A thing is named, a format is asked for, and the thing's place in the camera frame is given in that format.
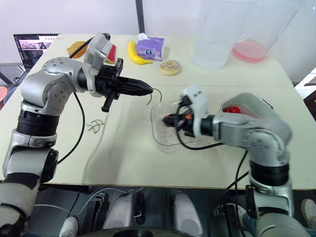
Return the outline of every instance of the laptop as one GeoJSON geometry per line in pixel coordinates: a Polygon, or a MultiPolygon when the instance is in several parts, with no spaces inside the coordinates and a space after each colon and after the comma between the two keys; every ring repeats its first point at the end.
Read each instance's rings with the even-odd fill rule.
{"type": "Polygon", "coordinates": [[[17,34],[13,35],[25,71],[28,73],[45,53],[58,34],[17,34]]]}

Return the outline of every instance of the banana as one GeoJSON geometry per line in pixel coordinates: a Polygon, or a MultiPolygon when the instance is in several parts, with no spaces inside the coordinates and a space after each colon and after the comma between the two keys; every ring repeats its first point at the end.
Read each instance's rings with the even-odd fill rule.
{"type": "Polygon", "coordinates": [[[152,63],[152,60],[147,60],[147,59],[144,59],[144,58],[137,55],[136,50],[135,50],[135,42],[134,41],[130,41],[128,43],[127,52],[128,52],[129,58],[134,63],[137,63],[137,64],[152,63]]]}

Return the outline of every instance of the donut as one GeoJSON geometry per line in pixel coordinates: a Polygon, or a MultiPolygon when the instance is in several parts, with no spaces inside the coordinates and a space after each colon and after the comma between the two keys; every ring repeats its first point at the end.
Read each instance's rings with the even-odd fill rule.
{"type": "Polygon", "coordinates": [[[167,76],[175,75],[180,71],[180,63],[177,60],[164,61],[160,65],[160,71],[167,76]]]}

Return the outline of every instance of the pink liquid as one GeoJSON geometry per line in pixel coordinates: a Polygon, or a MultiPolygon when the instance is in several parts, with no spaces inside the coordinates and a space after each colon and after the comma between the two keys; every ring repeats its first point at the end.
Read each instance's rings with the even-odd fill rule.
{"type": "Polygon", "coordinates": [[[267,51],[261,44],[246,40],[235,44],[233,55],[247,63],[260,63],[266,58],[267,51]]]}

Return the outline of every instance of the plastic container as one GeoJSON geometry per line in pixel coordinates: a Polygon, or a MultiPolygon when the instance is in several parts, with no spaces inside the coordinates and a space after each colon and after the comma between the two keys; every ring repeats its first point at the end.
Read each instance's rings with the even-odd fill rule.
{"type": "Polygon", "coordinates": [[[315,25],[316,0],[307,0],[272,48],[292,81],[301,81],[315,68],[315,25]]]}
{"type": "MultiPolygon", "coordinates": [[[[164,116],[175,113],[178,108],[178,102],[164,102],[156,104],[151,109],[151,121],[153,129],[153,139],[159,150],[165,153],[173,153],[176,151],[186,151],[187,149],[179,142],[174,127],[166,126],[162,119],[164,116]]],[[[184,135],[184,131],[180,131],[181,140],[190,147],[200,147],[210,144],[210,139],[188,137],[184,135]]]]}
{"type": "Polygon", "coordinates": [[[220,111],[226,108],[236,106],[240,109],[241,114],[251,116],[253,118],[280,118],[278,112],[268,101],[259,98],[251,93],[241,93],[221,105],[220,111]]]}
{"type": "Polygon", "coordinates": [[[258,0],[241,27],[239,42],[233,48],[234,56],[248,63],[263,61],[303,2],[258,0]]]}
{"type": "Polygon", "coordinates": [[[193,63],[204,70],[224,67],[255,0],[202,0],[193,63]]]}

